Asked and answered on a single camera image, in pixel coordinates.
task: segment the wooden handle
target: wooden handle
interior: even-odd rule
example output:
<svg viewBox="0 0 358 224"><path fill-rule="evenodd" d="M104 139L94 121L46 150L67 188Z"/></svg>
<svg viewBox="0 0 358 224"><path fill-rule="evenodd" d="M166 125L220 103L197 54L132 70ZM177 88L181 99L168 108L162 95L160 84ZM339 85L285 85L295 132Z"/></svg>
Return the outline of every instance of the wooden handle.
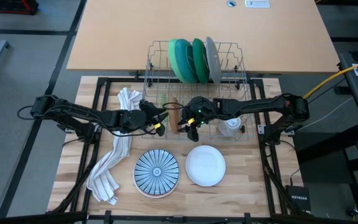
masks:
<svg viewBox="0 0 358 224"><path fill-rule="evenodd" d="M170 102L179 103L179 101L175 97L172 97ZM171 104L171 105L168 105L167 108L180 108L180 106ZM178 129L180 127L179 127L178 122L180 121L180 109L168 110L168 115L169 115L169 125L171 126L172 133L179 134Z"/></svg>

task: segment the green plate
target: green plate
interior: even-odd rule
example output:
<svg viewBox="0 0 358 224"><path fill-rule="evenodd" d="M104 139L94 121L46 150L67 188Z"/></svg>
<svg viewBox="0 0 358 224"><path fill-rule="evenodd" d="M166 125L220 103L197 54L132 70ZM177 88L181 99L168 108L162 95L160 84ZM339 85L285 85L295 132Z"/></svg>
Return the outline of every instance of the green plate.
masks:
<svg viewBox="0 0 358 224"><path fill-rule="evenodd" d="M197 74L193 59L193 47L185 39L178 39L175 44L175 56L183 83L196 83Z"/></svg>
<svg viewBox="0 0 358 224"><path fill-rule="evenodd" d="M198 80L203 84L208 83L209 69L206 59L206 49L203 41L197 38L193 40L193 58Z"/></svg>
<svg viewBox="0 0 358 224"><path fill-rule="evenodd" d="M182 75L180 73L179 67L178 67L178 63L177 63L177 58L175 55L175 45L177 43L177 39L172 39L169 41L169 45L168 45L168 57L169 57L169 61L171 63L171 67L172 70L174 72L174 74L179 78L179 80L181 82L185 82L185 80L182 78Z"/></svg>

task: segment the gray plate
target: gray plate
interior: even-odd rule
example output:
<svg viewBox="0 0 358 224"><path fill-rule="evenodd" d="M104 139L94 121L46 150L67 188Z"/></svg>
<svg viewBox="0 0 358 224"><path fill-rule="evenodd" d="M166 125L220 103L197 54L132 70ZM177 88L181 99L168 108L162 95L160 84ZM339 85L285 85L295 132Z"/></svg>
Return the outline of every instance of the gray plate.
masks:
<svg viewBox="0 0 358 224"><path fill-rule="evenodd" d="M221 61L214 41L206 38L206 58L208 60L209 74L215 84L220 84L222 79Z"/></svg>

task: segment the wooden work surface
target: wooden work surface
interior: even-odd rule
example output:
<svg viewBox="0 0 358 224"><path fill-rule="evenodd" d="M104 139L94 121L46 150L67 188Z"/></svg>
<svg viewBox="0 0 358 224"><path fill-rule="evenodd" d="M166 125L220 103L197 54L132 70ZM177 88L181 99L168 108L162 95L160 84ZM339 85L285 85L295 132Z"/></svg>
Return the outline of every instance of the wooden work surface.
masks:
<svg viewBox="0 0 358 224"><path fill-rule="evenodd" d="M235 42L248 72L337 72L339 59L314 0L88 0L67 69L145 70L154 40Z"/></svg>
<svg viewBox="0 0 358 224"><path fill-rule="evenodd" d="M97 77L82 77L75 103L91 107L97 79ZM281 94L278 79L264 78L264 85L267 98ZM108 110L119 109L117 94L124 87L142 91L143 83L111 83ZM102 88L98 103L99 110L103 100L103 92L104 89ZM272 122L275 122L279 117L280 114L276 112L270 113ZM251 131L254 132L254 136L250 137L247 142L191 142L144 139L141 136L133 137L131 155L110 170L112 176L120 185L120 188L114 192L118 198L117 204L112 206L106 202L97 202L91 196L89 201L90 214L102 215L106 210L112 210L114 215L243 217L244 212L249 212L253 217L268 217L269 208L259 144L255 135L256 130ZM76 139L75 134L68 134L66 141L72 139ZM113 136L104 130L98 159L112 150L112 140ZM293 144L289 137L283 136L282 140ZM194 184L186 174L186 156L194 147L203 144L219 149L226 161L225 176L214 187L200 187ZM82 147L83 143L73 142L63 148L48 210L55 208L74 186ZM176 157L179 163L179 183L176 189L164 198L148 198L142 195L134 185L134 165L138 158L149 149L166 149ZM296 152L288 144L282 143L277 146L277 156L283 184L289 184L290 175L299 169ZM293 181L295 185L303 185L300 172L293 176ZM279 212L277 191L274 186L272 188L276 212ZM85 188L83 187L78 208L82 207L84 191Z"/></svg>

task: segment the white plate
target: white plate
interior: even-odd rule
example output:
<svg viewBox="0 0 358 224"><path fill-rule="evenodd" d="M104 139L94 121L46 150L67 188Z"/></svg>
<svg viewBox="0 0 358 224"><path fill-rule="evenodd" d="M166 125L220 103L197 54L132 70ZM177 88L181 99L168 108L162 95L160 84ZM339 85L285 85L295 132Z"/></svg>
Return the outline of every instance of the white plate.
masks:
<svg viewBox="0 0 358 224"><path fill-rule="evenodd" d="M210 77L215 84L220 84L222 79L221 61L215 43L210 37L206 38L206 58Z"/></svg>
<svg viewBox="0 0 358 224"><path fill-rule="evenodd" d="M222 154L211 146L198 146L186 158L189 178L203 187L214 186L222 180L226 163Z"/></svg>

